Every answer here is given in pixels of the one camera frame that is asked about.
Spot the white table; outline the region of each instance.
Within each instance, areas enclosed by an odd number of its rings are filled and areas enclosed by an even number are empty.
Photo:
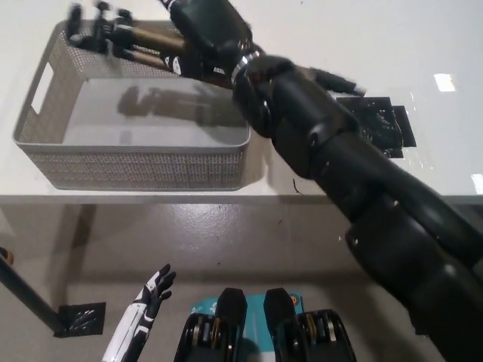
[[[55,189],[18,149],[11,134],[54,25],[70,1],[0,2],[0,202],[142,203],[323,201],[313,182],[297,177],[253,137],[248,183],[236,192],[76,192]],[[157,0],[112,0],[137,19],[166,20]],[[251,24],[255,41],[272,54],[290,57],[354,78],[368,96],[389,96],[409,112],[417,148],[405,149],[397,165],[450,201],[481,204],[483,197],[483,2],[466,0],[232,0]],[[86,17],[95,14],[84,0]],[[455,91],[440,91],[435,75],[450,75]]]

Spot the floor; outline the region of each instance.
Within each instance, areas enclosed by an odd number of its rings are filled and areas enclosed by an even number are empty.
[[[190,306],[224,287],[300,291],[334,308],[359,362],[439,362],[406,311],[372,284],[343,241],[332,205],[4,205],[0,240],[54,306],[107,302],[102,336],[55,339],[0,286],[2,361],[100,360],[126,306],[169,262],[178,277],[140,361],[171,362]]]

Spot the white robotic hand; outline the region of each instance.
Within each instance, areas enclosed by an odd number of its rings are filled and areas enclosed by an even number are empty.
[[[122,316],[102,362],[135,362],[143,350],[163,300],[171,296],[166,291],[176,277],[171,266],[165,265],[146,283]]]

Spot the black robotic arm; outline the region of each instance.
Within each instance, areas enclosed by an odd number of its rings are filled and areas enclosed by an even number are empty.
[[[366,272],[448,361],[483,357],[483,237],[433,190],[358,137],[358,121],[285,58],[267,55],[227,0],[162,0],[186,40],[225,74],[251,126],[313,179],[352,227]]]

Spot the metal pole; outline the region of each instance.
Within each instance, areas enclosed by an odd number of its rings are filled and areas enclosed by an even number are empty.
[[[30,311],[54,333],[66,330],[59,315],[0,256],[0,283],[4,284]]]

